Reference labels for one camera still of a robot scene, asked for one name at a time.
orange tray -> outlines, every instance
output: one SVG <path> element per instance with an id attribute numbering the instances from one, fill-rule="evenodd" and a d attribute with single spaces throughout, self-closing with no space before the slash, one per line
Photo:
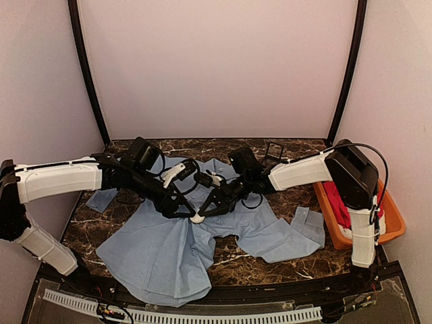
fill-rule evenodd
<path id="1" fill-rule="evenodd" d="M 339 230 L 338 223 L 333 214 L 333 209 L 331 208 L 323 184 L 321 182 L 316 182 L 313 184 L 313 188 L 317 194 L 319 205 L 323 212 L 324 220 L 329 229 L 331 241 L 333 242 L 335 249 L 347 250 L 352 248 L 352 240 L 346 238 Z M 383 189 L 383 183 L 381 180 L 379 180 L 379 189 Z M 405 222 L 388 191 L 384 194 L 382 205 L 385 211 L 386 233 L 379 237 L 379 244 L 387 243 L 405 233 Z"/>

small black bracket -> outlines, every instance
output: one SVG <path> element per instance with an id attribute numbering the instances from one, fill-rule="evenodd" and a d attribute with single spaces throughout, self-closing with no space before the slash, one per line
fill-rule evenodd
<path id="1" fill-rule="evenodd" d="M 277 146 L 277 147 L 280 148 L 280 150 L 279 150 L 279 156 L 278 157 L 275 156 L 275 155 L 271 155 L 269 153 L 271 146 Z M 268 142 L 267 143 L 267 149 L 265 150 L 265 155 L 264 155 L 264 158 L 263 158 L 261 164 L 265 164 L 266 160 L 272 160 L 272 161 L 280 163 L 282 161 L 282 154 L 284 153 L 284 149 L 285 149 L 285 146 L 282 145 L 282 144 L 279 144 L 279 143 L 276 143 L 276 142 L 271 142 L 271 141 Z"/>

dark marble table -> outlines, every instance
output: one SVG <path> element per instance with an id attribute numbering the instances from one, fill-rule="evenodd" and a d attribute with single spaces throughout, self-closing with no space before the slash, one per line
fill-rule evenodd
<path id="1" fill-rule="evenodd" d="M 265 139 L 194 139 L 194 140 L 151 140 L 168 157 L 192 157 L 207 161 L 213 157 L 228 163 L 227 154 L 241 146 L 251 146 L 258 159 L 264 157 Z M 310 155 L 325 148 L 322 140 L 272 140 L 285 146 L 283 157 L 297 158 Z M 131 140 L 113 141 L 107 152 L 125 150 Z M 109 277 L 110 274 L 95 250 L 114 234 L 130 218 L 140 204 L 132 192 L 121 190 L 104 213 L 88 208 L 85 203 L 92 192 L 85 192 L 76 208 L 64 236 L 63 243 L 78 251 L 91 273 Z M 278 217 L 291 222 L 298 206 L 321 211 L 312 185 L 299 186 L 267 196 Z M 236 237 L 216 239 L 215 264 L 209 269 L 214 286 L 246 286 L 279 284 L 288 281 L 316 279 L 349 272 L 351 250 L 337 251 L 333 247 L 327 228 L 325 248 L 312 255 L 290 261 L 269 264 L 261 258 L 254 258 L 240 250 Z"/>

red fabric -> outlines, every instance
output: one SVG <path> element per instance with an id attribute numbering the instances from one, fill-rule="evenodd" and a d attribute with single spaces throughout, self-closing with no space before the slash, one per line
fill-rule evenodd
<path id="1" fill-rule="evenodd" d="M 348 208 L 342 202 L 340 198 L 338 189 L 334 182 L 325 182 L 324 184 L 325 192 L 327 193 L 327 197 L 329 199 L 331 209 L 333 209 L 333 213 L 335 214 L 336 221 L 343 228 L 351 229 L 351 217 L 348 213 Z M 381 198 L 381 193 L 378 194 L 378 200 Z M 381 208 L 380 212 L 378 212 L 378 217 L 381 218 L 384 212 Z"/>

black cable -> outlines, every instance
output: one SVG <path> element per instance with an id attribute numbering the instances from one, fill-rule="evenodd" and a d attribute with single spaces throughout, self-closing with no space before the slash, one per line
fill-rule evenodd
<path id="1" fill-rule="evenodd" d="M 384 156 L 375 147 L 372 147 L 371 145 L 367 145 L 367 144 L 363 144 L 363 143 L 346 143 L 346 144 L 335 145 L 333 147 L 329 147 L 329 148 L 325 149 L 323 151 L 323 153 L 326 153 L 326 152 L 334 150 L 334 149 L 340 149 L 342 147 L 349 147 L 349 146 L 365 147 L 366 149 L 372 150 L 378 154 L 378 156 L 381 158 L 381 160 L 384 163 L 385 181 L 384 181 L 383 192 L 381 193 L 381 198 L 379 199 L 378 205 L 376 207 L 374 206 L 372 208 L 371 216 L 369 217 L 369 225 L 373 225 L 373 222 L 375 221 L 375 211 L 381 207 L 381 204 L 382 204 L 383 199 L 384 199 L 385 191 L 387 190 L 387 184 L 389 182 L 389 167 L 388 167 L 387 161 L 385 160 Z"/>
<path id="2" fill-rule="evenodd" d="M 253 206 L 253 207 L 246 206 L 246 203 L 244 202 L 244 200 L 245 200 L 244 198 L 242 198 L 242 200 L 241 200 L 243 206 L 245 206 L 247 209 L 256 209 L 256 208 L 260 207 L 260 205 L 263 203 L 264 196 L 263 196 L 263 194 L 259 194 L 259 203 L 257 206 Z"/>
<path id="3" fill-rule="evenodd" d="M 71 287 L 72 289 L 74 289 L 74 290 L 77 291 L 80 295 L 83 295 L 84 297 L 87 297 L 87 298 L 94 298 L 94 299 L 96 299 L 96 300 L 98 301 L 99 304 L 100 304 L 100 301 L 103 301 L 103 302 L 105 302 L 105 303 L 107 304 L 107 306 L 109 306 L 109 305 L 113 305 L 113 306 L 116 306 L 116 307 L 120 308 L 122 311 L 125 312 L 125 314 L 127 314 L 127 316 L 128 316 L 129 319 L 130 319 L 131 324 L 134 324 L 134 318 L 133 318 L 132 315 L 131 315 L 127 310 L 126 310 L 126 308 L 124 308 L 123 306 L 120 306 L 119 304 L 117 304 L 117 303 L 115 303 L 115 302 L 112 302 L 112 301 L 110 301 L 110 300 L 108 300 L 108 299 L 104 299 L 104 298 L 102 298 L 102 297 L 96 297 L 96 296 L 93 296 L 93 295 L 90 295 L 90 294 L 86 294 L 85 292 L 82 292 L 82 291 L 79 290 L 77 287 L 75 287 L 75 286 L 74 286 L 70 281 L 65 280 L 65 279 L 62 279 L 62 280 L 66 281 L 67 284 L 69 285 L 69 287 Z"/>

